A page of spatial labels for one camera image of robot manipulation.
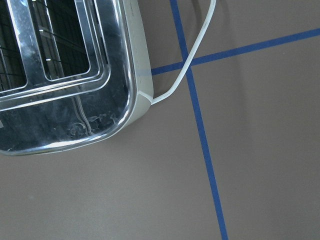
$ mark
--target gray surface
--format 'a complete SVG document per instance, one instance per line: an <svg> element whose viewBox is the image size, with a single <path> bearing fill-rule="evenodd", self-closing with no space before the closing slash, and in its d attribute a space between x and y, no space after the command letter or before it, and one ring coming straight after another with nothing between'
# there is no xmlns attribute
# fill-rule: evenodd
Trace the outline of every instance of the gray surface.
<svg viewBox="0 0 320 240"><path fill-rule="evenodd" d="M153 68L169 1L139 0ZM189 47L209 0L180 0ZM218 1L197 56L319 28L319 1ZM320 239L320 37L193 67L229 239ZM164 91L178 71L154 77ZM0 239L221 239L186 82L113 138L0 156Z"/></svg>

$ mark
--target blue tape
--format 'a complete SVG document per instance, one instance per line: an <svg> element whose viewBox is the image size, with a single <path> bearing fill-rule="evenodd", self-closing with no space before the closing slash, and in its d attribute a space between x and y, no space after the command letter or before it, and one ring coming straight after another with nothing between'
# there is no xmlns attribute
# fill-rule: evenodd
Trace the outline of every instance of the blue tape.
<svg viewBox="0 0 320 240"><path fill-rule="evenodd" d="M186 37L185 37L184 30L183 30L182 22L181 22L181 17L180 17L180 12L179 12L177 0L170 0L170 4L171 4L174 24L175 24L175 28L176 28L176 32L177 32L177 36L178 36L178 41L179 41L179 45L180 45L180 49L181 49L182 58L183 58L183 61L186 61L189 53L188 53ZM223 210L222 210L222 206L221 206L221 202L220 202L214 167L213 167L212 160L211 160L211 155L210 155L210 150L209 150L209 146L208 146L205 126L204 126L204 122L203 122L203 118L202 118L197 89L196 89L196 85L195 85L194 75L193 75L191 68L189 68L187 70L186 78L187 78L190 96L191 96L191 100L192 100L192 106L193 106L193 111L194 111L194 115L195 115L196 125L198 128L198 133L199 133L202 152L203 152L203 156L204 156L206 171L208 174L209 183L210 183L210 187L211 187L215 212L216 212L216 216L217 216L217 220L218 220L218 224L219 224L219 228L220 228L220 234L221 234L222 240L228 240L227 228L226 228L224 214L223 214Z"/></svg>
<svg viewBox="0 0 320 240"><path fill-rule="evenodd" d="M229 57L233 57L241 54L246 54L254 51L259 51L262 49L267 49L267 48L271 48L271 47L275 47L283 44L288 44L288 43L292 43L292 42L296 42L304 39L309 39L317 36L320 36L320 28L304 31L304 32L300 32L300 33L296 33L288 36L283 36L283 37L271 39L268 41L254 43L254 44L230 49L227 51L221 51L221 52L209 54L206 56L197 57L193 59L191 66L205 64L205 63L209 63L209 62L213 62L213 61L217 61L217 60L221 60L221 59L225 59L225 58L229 58ZM163 74L170 71L182 69L182 67L183 67L183 62L169 64L166 66L161 66L153 69L152 74L153 75Z"/></svg>

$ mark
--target cord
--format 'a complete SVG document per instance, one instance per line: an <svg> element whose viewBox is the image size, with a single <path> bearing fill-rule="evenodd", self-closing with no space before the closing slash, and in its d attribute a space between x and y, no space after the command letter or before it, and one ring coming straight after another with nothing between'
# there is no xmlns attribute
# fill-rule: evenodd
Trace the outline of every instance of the cord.
<svg viewBox="0 0 320 240"><path fill-rule="evenodd" d="M206 31L208 29L208 26L209 26L209 24L211 22L212 16L214 15L214 11L215 11L215 8L216 8L216 2L217 2L216 0L211 0L208 13L207 13L206 18L204 20L202 28L201 28L201 30L199 32L199 35L196 38L196 40L195 40L195 42L193 44L193 47L192 47L192 49L191 49L191 51L189 53L189 56L187 57L184 65L183 65L183 68L181 69L181 71L180 71L178 77L176 78L176 80L174 81L173 85L170 87L170 89L167 92L165 92L164 94L154 98L152 103L151 103L151 105L156 104L156 103L168 98L171 94L173 94L176 91L177 87L179 86L179 84L181 83L183 77L185 76L188 68L190 67L190 64L191 64L192 60L195 57L195 54L196 54L196 52L197 52L197 50L199 48L199 45L200 45L202 39L205 36L205 33L206 33Z"/></svg>

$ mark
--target toaster grill wire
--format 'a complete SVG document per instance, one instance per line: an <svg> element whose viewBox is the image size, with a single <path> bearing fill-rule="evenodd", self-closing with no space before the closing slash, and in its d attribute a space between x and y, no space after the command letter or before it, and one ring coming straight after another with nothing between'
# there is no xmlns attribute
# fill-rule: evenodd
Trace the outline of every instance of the toaster grill wire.
<svg viewBox="0 0 320 240"><path fill-rule="evenodd" d="M0 92L27 83L18 43L5 0L0 0Z"/></svg>
<svg viewBox="0 0 320 240"><path fill-rule="evenodd" d="M75 0L30 0L29 7L47 78L56 80L88 71Z"/></svg>

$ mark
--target shiny metal surface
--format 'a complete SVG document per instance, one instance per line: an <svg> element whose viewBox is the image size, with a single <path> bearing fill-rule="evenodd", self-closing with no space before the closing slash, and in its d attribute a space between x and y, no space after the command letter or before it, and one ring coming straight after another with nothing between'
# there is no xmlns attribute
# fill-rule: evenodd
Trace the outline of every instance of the shiny metal surface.
<svg viewBox="0 0 320 240"><path fill-rule="evenodd" d="M27 85L0 92L0 152L24 155L62 151L118 132L129 119L136 99L122 1L75 1L90 69L57 80L46 77L31 2L7 3Z"/></svg>

